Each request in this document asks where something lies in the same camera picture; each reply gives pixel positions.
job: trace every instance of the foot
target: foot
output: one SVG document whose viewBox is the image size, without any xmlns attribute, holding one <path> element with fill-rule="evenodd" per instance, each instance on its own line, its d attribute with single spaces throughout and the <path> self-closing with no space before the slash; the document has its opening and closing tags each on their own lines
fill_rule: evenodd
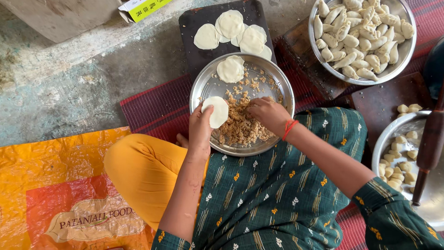
<svg viewBox="0 0 444 250">
<path fill-rule="evenodd" d="M 177 146 L 180 146 L 180 147 L 183 147 L 186 149 L 188 148 L 188 139 L 186 139 L 182 134 L 178 133 L 176 135 L 176 139 L 177 139 L 177 142 L 176 142 Z"/>
</svg>

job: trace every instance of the wooden rolling pin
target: wooden rolling pin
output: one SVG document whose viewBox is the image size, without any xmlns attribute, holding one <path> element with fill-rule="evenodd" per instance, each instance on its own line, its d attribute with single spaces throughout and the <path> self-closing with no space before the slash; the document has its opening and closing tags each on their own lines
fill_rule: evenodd
<svg viewBox="0 0 444 250">
<path fill-rule="evenodd" d="M 413 205 L 420 206 L 427 175 L 436 168 L 444 145 L 444 83 L 441 86 L 438 103 L 429 114 L 424 126 L 416 164 L 419 167 L 418 179 L 413 192 Z"/>
</svg>

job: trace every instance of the printed green kurta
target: printed green kurta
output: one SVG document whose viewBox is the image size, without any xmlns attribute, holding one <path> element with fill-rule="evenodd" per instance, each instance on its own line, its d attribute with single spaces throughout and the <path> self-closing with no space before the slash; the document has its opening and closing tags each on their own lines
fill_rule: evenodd
<svg viewBox="0 0 444 250">
<path fill-rule="evenodd" d="M 317 108 L 296 119 L 357 161 L 367 128 L 361 114 Z M 367 224 L 369 249 L 444 249 L 443 239 L 404 196 L 380 178 L 354 196 Z M 193 241 L 159 228 L 152 249 L 335 249 L 336 214 L 350 200 L 301 151 L 281 141 L 252 157 L 211 155 Z"/>
</svg>

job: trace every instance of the stainless steel plate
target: stainless steel plate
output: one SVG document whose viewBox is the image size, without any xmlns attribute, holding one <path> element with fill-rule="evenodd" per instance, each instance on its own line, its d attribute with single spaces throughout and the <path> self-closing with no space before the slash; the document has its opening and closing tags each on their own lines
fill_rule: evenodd
<svg viewBox="0 0 444 250">
<path fill-rule="evenodd" d="M 248 79 L 258 77 L 260 75 L 268 75 L 274 79 L 276 85 L 279 87 L 279 90 L 271 89 L 271 86 L 267 83 L 269 77 L 267 77 L 267 81 L 265 83 L 260 82 L 259 88 L 264 89 L 265 92 L 258 92 L 253 90 L 249 86 L 242 86 L 243 90 L 248 90 L 248 96 L 253 99 L 257 97 L 266 97 L 272 96 L 275 100 L 278 100 L 279 94 L 282 93 L 284 100 L 283 105 L 286 107 L 289 114 L 294 114 L 294 96 L 293 90 L 291 89 L 290 82 L 284 73 L 277 67 L 273 62 L 253 54 L 248 53 L 231 53 L 221 56 L 212 62 L 210 62 L 198 75 L 196 80 L 194 81 L 193 88 L 191 89 L 190 95 L 190 113 L 192 113 L 199 103 L 205 98 L 212 96 L 219 96 L 224 99 L 228 99 L 228 96 L 225 94 L 227 89 L 230 92 L 233 92 L 234 86 L 239 86 L 239 84 L 234 83 L 225 83 L 219 80 L 219 77 L 213 77 L 217 75 L 216 68 L 219 63 L 225 60 L 229 56 L 240 56 L 245 61 L 244 67 L 248 70 Z M 242 95 L 233 95 L 233 98 L 240 99 Z M 262 152 L 265 152 L 272 148 L 276 143 L 280 140 L 279 137 L 273 137 L 266 141 L 261 141 L 257 139 L 255 143 L 252 143 L 251 146 L 245 147 L 242 145 L 222 145 L 219 140 L 215 137 L 211 137 L 210 145 L 212 148 L 216 149 L 219 152 L 225 153 L 227 155 L 245 157 L 257 155 Z"/>
<path fill-rule="evenodd" d="M 342 0 L 325 0 L 325 2 L 329 7 L 335 4 L 342 4 Z M 412 38 L 406 39 L 404 43 L 398 45 L 398 52 L 399 52 L 398 62 L 394 65 L 388 65 L 387 68 L 381 74 L 376 75 L 379 78 L 379 81 L 372 81 L 364 78 L 360 78 L 359 80 L 348 78 L 343 74 L 339 73 L 338 71 L 334 70 L 330 66 L 330 64 L 326 63 L 325 60 L 322 58 L 321 52 L 316 46 L 316 41 L 314 39 L 314 32 L 313 32 L 314 16 L 319 14 L 317 9 L 318 1 L 315 1 L 313 9 L 311 10 L 310 13 L 309 27 L 308 27 L 311 47 L 313 48 L 314 54 L 316 55 L 317 59 L 320 61 L 322 66 L 324 66 L 330 73 L 332 73 L 337 78 L 357 85 L 380 84 L 390 79 L 393 79 L 399 73 L 401 73 L 401 71 L 404 70 L 404 68 L 407 66 L 410 59 L 412 58 L 416 44 L 416 23 L 412 11 L 410 10 L 410 8 L 408 7 L 407 3 L 404 0 L 381 0 L 381 4 L 385 4 L 390 8 L 390 14 L 399 15 L 401 19 L 405 19 L 406 22 L 410 23 L 413 26 L 415 34 L 413 35 Z"/>
<path fill-rule="evenodd" d="M 395 159 L 391 166 L 397 166 L 399 162 L 409 161 L 412 164 L 412 172 L 418 174 L 418 166 L 416 161 L 407 157 L 408 150 L 418 150 L 424 130 L 425 120 L 431 111 L 419 111 L 410 113 L 394 120 L 384 129 L 381 136 L 376 142 L 372 157 L 372 171 L 379 176 L 379 160 L 381 155 L 388 153 L 391 143 L 395 141 L 395 137 L 405 135 L 407 132 L 415 130 L 418 132 L 418 139 L 409 139 L 403 144 L 402 157 Z M 412 200 L 413 194 L 409 191 L 410 185 L 402 184 L 402 194 Z M 421 197 L 421 206 L 413 206 L 419 216 L 426 220 L 437 231 L 444 230 L 444 152 L 441 154 L 438 166 L 430 171 L 425 185 L 424 192 Z"/>
</svg>

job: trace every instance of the kurta sleeve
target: kurta sleeve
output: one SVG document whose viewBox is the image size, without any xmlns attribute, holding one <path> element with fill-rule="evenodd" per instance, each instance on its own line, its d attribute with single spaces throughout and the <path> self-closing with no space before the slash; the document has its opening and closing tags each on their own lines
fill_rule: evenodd
<svg viewBox="0 0 444 250">
<path fill-rule="evenodd" d="M 177 250 L 188 250 L 190 248 L 190 243 L 182 238 L 169 234 L 161 229 L 158 229 L 156 236 L 154 236 L 152 250 L 163 250 L 163 249 L 177 249 Z"/>
<path fill-rule="evenodd" d="M 444 249 L 441 236 L 413 211 L 410 201 L 379 177 L 359 189 L 352 200 L 367 225 L 369 250 Z"/>
</svg>

